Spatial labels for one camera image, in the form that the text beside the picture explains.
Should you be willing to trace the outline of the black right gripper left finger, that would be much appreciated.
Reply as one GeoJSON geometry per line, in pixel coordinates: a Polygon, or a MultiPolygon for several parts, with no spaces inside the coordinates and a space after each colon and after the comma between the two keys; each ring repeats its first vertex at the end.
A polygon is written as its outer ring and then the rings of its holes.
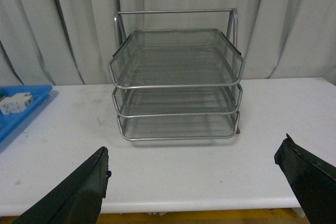
{"type": "Polygon", "coordinates": [[[111,177],[108,162],[103,146],[14,223],[96,223],[111,177]]]}

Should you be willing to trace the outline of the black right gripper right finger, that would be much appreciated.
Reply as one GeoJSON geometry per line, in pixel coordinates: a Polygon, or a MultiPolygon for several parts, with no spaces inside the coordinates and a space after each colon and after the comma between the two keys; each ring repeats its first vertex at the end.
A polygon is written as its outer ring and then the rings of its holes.
{"type": "Polygon", "coordinates": [[[335,167],[286,135],[274,155],[310,223],[335,223],[335,167]]]}

